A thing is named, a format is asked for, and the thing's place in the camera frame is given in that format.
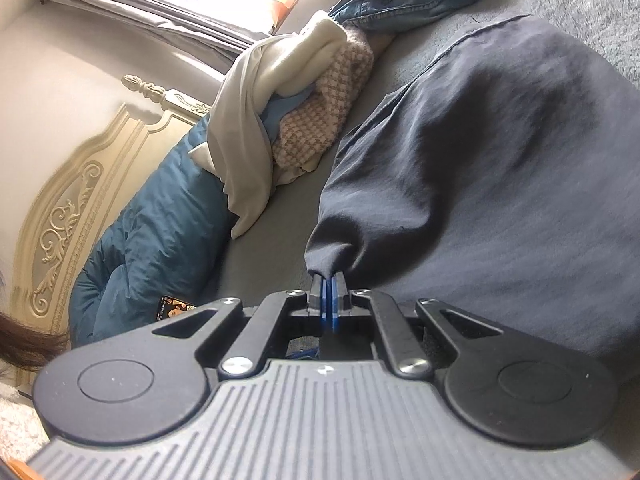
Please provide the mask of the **teal quilted duvet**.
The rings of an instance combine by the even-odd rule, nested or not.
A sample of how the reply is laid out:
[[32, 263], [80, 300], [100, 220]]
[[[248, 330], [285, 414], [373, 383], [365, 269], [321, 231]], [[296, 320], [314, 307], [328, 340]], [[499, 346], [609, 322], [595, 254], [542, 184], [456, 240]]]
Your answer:
[[168, 152], [92, 248], [70, 293], [73, 347], [155, 322], [164, 297], [202, 302], [236, 220], [220, 180], [190, 156], [208, 123]]

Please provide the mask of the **dark navy elastic-waist trousers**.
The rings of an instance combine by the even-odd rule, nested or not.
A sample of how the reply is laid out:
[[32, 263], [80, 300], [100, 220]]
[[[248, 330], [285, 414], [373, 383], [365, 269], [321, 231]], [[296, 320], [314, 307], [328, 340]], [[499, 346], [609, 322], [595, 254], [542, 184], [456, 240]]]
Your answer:
[[532, 16], [471, 32], [345, 136], [309, 271], [639, 363], [639, 92]]

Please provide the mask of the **grey curtain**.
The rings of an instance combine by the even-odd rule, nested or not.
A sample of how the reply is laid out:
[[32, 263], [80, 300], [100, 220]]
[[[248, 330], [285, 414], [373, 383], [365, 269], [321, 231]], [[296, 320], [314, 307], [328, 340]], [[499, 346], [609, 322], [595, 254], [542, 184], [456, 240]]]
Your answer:
[[43, 0], [134, 26], [171, 47], [226, 72], [235, 59], [267, 37], [251, 29], [232, 0]]

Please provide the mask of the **light blue garment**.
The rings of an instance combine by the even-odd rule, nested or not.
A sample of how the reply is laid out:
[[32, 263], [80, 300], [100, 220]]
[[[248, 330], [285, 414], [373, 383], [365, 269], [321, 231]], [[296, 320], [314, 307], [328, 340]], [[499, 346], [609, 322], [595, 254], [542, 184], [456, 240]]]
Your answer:
[[294, 96], [279, 96], [275, 93], [270, 98], [262, 114], [260, 114], [260, 120], [271, 144], [277, 141], [280, 134], [280, 121], [282, 118], [305, 103], [312, 92], [314, 92], [313, 84], [294, 94]]

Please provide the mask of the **orange object by window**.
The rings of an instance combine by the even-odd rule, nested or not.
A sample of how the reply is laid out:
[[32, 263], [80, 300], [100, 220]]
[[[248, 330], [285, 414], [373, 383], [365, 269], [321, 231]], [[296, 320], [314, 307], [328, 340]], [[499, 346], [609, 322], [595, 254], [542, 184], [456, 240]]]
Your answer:
[[288, 14], [291, 13], [294, 6], [296, 6], [298, 0], [271, 0], [270, 13], [271, 13], [271, 28], [270, 32], [275, 34]]

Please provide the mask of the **cream white fleece garment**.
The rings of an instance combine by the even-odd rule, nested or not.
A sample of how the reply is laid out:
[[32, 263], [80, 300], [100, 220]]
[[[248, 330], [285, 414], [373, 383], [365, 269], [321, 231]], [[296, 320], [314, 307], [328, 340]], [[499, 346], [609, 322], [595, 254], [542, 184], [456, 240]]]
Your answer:
[[228, 211], [236, 217], [233, 238], [254, 226], [269, 202], [276, 120], [310, 96], [346, 42], [346, 30], [318, 11], [301, 32], [255, 42], [224, 75], [206, 141], [189, 156], [222, 183]]

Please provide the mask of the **pink houndstooth knit garment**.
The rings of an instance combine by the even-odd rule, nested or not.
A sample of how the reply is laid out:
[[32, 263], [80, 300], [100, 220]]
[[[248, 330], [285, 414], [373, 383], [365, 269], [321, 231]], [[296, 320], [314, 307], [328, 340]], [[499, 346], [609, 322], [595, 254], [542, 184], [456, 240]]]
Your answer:
[[277, 119], [272, 156], [283, 171], [311, 172], [341, 133], [352, 104], [368, 81], [374, 52], [366, 34], [346, 29], [347, 41], [306, 98]]

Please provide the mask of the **cream carved headboard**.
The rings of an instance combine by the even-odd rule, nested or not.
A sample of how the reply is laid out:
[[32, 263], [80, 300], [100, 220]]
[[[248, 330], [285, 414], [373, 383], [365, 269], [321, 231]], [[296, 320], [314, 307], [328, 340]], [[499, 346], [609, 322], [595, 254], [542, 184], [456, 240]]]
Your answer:
[[122, 85], [163, 111], [154, 124], [119, 107], [43, 185], [15, 246], [9, 311], [40, 332], [64, 333], [77, 275], [92, 246], [209, 105], [134, 75]]

